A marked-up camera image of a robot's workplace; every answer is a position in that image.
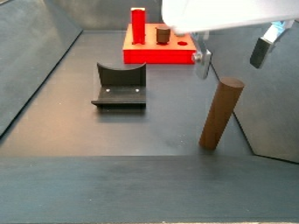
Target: gray floor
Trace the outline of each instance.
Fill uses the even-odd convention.
[[[0,143],[0,223],[299,221],[299,166],[251,153],[233,117],[197,140],[217,85],[148,65],[146,109],[98,111],[96,62],[122,32],[84,32]]]

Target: gray wall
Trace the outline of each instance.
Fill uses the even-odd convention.
[[[215,31],[208,40],[219,77],[245,83],[235,112],[257,155],[299,162],[299,23],[276,43],[261,69],[249,65],[269,24]]]
[[[80,31],[52,0],[0,5],[0,136]]]
[[[146,22],[160,23],[161,0],[53,0],[86,31],[122,31],[130,8],[145,7]]]

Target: wooden dowel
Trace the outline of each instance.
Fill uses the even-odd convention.
[[[217,147],[244,86],[244,83],[235,78],[223,77],[219,79],[209,114],[200,134],[198,144],[205,149],[215,150]]]

